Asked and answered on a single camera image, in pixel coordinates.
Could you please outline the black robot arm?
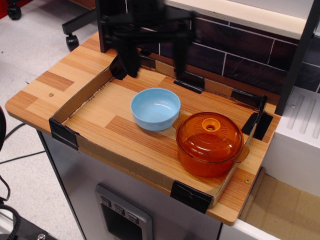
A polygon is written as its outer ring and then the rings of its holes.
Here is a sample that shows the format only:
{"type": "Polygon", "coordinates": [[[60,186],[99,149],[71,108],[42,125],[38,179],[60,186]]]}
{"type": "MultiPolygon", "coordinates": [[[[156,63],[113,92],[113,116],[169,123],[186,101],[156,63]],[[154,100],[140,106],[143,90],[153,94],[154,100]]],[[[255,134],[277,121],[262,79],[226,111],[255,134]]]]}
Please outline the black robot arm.
{"type": "Polygon", "coordinates": [[[177,76],[185,72],[189,45],[197,39],[196,12],[169,7],[163,0],[97,0],[100,50],[113,48],[110,65],[118,80],[137,77],[138,45],[171,42],[177,76]]]}

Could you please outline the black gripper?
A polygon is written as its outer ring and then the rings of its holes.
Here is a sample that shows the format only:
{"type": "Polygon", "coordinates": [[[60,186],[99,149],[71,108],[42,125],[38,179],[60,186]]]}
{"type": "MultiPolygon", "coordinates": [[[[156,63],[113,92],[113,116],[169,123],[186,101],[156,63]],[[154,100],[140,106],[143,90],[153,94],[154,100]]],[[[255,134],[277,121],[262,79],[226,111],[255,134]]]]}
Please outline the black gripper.
{"type": "Polygon", "coordinates": [[[173,42],[176,78],[186,70],[189,43],[199,39],[195,11],[165,9],[159,13],[121,13],[106,19],[107,42],[117,51],[118,76],[136,78],[141,67],[134,44],[173,42]]]}

